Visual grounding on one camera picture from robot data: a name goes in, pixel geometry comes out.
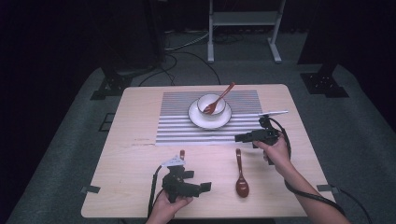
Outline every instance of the dark gray carpet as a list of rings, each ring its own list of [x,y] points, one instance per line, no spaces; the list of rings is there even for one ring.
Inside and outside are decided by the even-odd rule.
[[[263,35],[238,35],[241,41],[215,46],[215,62],[211,66],[221,84],[235,81],[237,84],[281,83],[288,86],[329,183],[359,199],[374,223],[395,223],[396,134],[362,92],[356,78],[342,66],[336,68],[333,76],[349,98],[326,98],[308,93],[300,74],[317,72],[319,66],[296,64],[305,37],[305,34],[279,34],[276,43],[284,62],[274,64]],[[169,35],[167,47],[194,38],[194,35]],[[181,51],[206,60],[205,44]],[[218,84],[213,71],[195,56],[172,55],[177,58],[177,65],[169,73],[175,85]],[[174,58],[167,56],[163,68],[170,67],[173,62]],[[136,77],[132,86],[139,85],[150,74]],[[85,199],[80,189],[90,185],[106,141],[106,133],[98,129],[106,113],[115,112],[120,101],[119,96],[90,101],[103,78],[101,69],[97,69],[81,88],[8,223],[121,222],[87,219],[80,214]],[[142,86],[171,83],[169,76],[161,73]],[[361,209],[345,194],[334,197],[353,223],[367,223]],[[125,222],[143,223],[144,220]],[[288,217],[277,218],[276,223],[309,222],[304,217]]]

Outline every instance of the white plate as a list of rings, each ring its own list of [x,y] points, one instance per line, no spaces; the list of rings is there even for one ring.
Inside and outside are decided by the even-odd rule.
[[[224,112],[219,117],[215,119],[209,119],[207,116],[203,115],[199,111],[197,102],[198,100],[194,101],[190,105],[190,109],[189,109],[190,120],[196,126],[204,129],[217,129],[224,126],[226,123],[228,123],[228,121],[230,121],[232,111],[227,103]]]

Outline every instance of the wooden ladle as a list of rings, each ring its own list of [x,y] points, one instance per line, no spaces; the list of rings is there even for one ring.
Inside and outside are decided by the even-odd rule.
[[[239,178],[235,184],[236,192],[242,198],[246,198],[248,196],[248,182],[242,174],[241,149],[239,148],[236,149],[236,160],[238,161],[239,168]]]

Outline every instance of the spoon head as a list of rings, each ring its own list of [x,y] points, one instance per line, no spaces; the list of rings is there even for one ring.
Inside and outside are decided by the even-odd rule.
[[[240,176],[235,184],[236,192],[242,198],[246,198],[248,196],[248,182],[244,177]]]

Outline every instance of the wooden table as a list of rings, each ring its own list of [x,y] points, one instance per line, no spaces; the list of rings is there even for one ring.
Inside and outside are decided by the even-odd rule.
[[[212,182],[212,188],[194,198],[176,218],[305,217],[304,210],[286,189],[275,167],[268,165],[262,158],[262,150],[252,148],[250,143],[156,146],[166,92],[224,91],[226,87],[126,89],[93,175],[91,185],[99,187],[100,191],[88,192],[81,214],[84,217],[146,217],[153,174],[159,165],[184,149],[184,167],[195,172],[193,179],[185,181],[192,184]],[[274,119],[288,132],[293,164],[313,186],[327,184],[286,86],[236,85],[233,91],[256,91],[262,112],[289,110]],[[243,172],[250,187],[246,198],[240,198],[235,190],[238,178],[235,149],[238,147],[242,150]],[[159,172],[156,193],[168,173],[166,167]],[[334,201],[330,192],[322,195]]]

